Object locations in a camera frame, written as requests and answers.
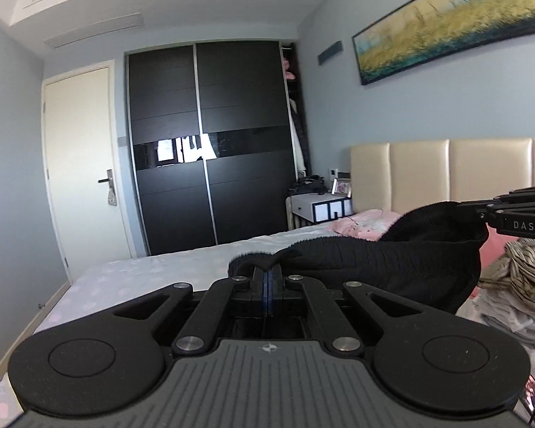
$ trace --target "landscape painting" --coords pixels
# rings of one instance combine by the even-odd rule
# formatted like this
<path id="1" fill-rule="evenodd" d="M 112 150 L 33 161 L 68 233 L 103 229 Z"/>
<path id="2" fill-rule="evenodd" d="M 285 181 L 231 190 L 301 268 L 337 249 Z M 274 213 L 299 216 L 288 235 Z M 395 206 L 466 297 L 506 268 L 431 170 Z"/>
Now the landscape painting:
<path id="1" fill-rule="evenodd" d="M 535 0 L 413 0 L 355 35 L 367 85 L 418 64 L 535 34 Z"/>

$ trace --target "black garment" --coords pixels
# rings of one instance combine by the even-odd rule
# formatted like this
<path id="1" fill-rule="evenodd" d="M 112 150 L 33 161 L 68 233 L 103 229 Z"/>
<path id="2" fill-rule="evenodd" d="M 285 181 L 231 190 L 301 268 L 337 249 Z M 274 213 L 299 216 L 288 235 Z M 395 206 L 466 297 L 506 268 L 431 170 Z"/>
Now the black garment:
<path id="1" fill-rule="evenodd" d="M 314 277 L 331 289 L 357 280 L 455 313 L 478 282 L 479 249 L 487 238 L 485 223 L 473 210 L 453 202 L 436 203 L 405 214 L 378 241 L 300 241 L 273 258 L 236 259 L 229 273 L 250 274 L 250 263 L 266 269 L 279 261 L 284 275 Z"/>

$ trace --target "yellow grass in painting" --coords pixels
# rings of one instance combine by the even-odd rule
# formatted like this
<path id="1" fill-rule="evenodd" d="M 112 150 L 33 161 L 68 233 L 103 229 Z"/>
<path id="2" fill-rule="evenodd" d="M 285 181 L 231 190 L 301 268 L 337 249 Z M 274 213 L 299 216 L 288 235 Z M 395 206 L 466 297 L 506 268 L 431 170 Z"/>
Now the yellow grass in painting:
<path id="1" fill-rule="evenodd" d="M 359 54 L 359 65 L 363 71 L 375 71 L 444 42 L 531 17 L 535 17 L 535 0 L 472 0 L 408 22 L 397 34 L 383 35 L 381 44 Z"/>

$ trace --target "wardrobe door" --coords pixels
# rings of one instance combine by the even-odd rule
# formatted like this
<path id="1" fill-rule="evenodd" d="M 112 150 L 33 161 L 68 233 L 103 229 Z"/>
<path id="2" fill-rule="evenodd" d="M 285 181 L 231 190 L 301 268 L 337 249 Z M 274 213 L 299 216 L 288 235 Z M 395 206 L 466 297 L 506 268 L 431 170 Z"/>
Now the wardrobe door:
<path id="1" fill-rule="evenodd" d="M 192 46 L 131 55 L 129 108 L 151 254 L 214 245 Z"/>
<path id="2" fill-rule="evenodd" d="M 279 44 L 198 44 L 197 60 L 218 242 L 285 231 L 295 172 Z"/>

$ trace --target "pink pillow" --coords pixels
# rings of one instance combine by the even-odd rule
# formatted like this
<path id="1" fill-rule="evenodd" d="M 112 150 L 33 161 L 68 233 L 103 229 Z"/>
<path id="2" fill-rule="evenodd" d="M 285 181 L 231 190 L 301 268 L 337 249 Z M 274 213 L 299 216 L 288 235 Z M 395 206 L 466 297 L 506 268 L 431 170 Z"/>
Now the pink pillow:
<path id="1" fill-rule="evenodd" d="M 335 220 L 329 227 L 343 236 L 376 241 L 395 223 L 400 214 L 382 209 L 370 209 Z"/>
<path id="2" fill-rule="evenodd" d="M 495 228 L 487 226 L 489 238 L 480 248 L 481 268 L 487 267 L 504 253 L 505 243 L 517 241 L 518 238 L 509 235 L 500 235 Z"/>

